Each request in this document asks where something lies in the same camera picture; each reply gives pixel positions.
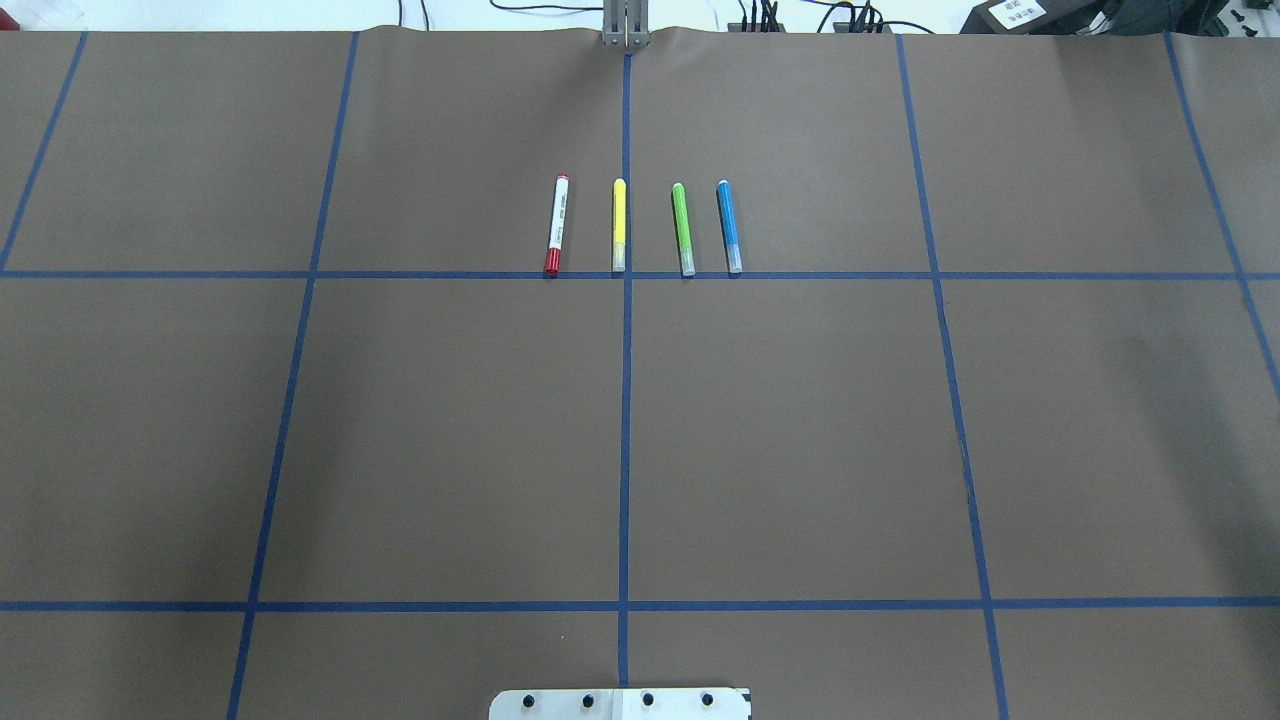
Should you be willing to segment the red and white marker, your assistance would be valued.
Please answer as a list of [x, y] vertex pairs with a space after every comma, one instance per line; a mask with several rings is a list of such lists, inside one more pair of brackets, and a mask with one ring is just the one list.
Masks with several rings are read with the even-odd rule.
[[543, 272], [547, 275], [557, 275], [561, 268], [561, 254], [564, 242], [564, 231], [567, 225], [567, 213], [568, 213], [568, 200], [570, 200], [571, 178], [566, 173], [561, 173], [556, 177], [553, 205], [550, 211], [549, 229], [548, 229], [548, 242], [547, 254], [544, 258]]

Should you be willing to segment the blue highlighter marker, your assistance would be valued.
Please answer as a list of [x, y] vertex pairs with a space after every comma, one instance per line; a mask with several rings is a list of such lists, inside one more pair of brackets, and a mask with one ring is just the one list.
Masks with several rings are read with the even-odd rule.
[[731, 275], [740, 275], [744, 270], [742, 251], [732, 184], [727, 179], [721, 179], [716, 186], [716, 196], [724, 243], [727, 272]]

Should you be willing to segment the green highlighter marker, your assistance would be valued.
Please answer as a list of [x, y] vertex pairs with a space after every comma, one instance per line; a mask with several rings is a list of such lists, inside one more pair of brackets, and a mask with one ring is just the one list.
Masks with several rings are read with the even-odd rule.
[[671, 187], [671, 206], [681, 275], [694, 277], [696, 274], [696, 263], [692, 250], [689, 196], [682, 182], [676, 182]]

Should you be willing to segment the yellow highlighter marker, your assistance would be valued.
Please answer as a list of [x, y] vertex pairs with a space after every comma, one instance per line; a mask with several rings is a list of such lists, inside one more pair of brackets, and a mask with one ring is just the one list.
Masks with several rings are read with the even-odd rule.
[[611, 191], [611, 270], [625, 273], [627, 269], [627, 200], [628, 186], [622, 177], [614, 179]]

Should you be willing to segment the black box with label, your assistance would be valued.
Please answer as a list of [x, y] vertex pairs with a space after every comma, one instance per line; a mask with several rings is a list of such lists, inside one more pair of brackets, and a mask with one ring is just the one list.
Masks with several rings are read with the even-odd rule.
[[1076, 35], [1093, 26], [1106, 1], [984, 1], [960, 35]]

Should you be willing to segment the white metal base plate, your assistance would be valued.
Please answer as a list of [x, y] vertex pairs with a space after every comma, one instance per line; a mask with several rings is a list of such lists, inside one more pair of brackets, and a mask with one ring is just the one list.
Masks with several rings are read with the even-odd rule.
[[489, 719], [751, 719], [750, 691], [730, 687], [512, 689]]

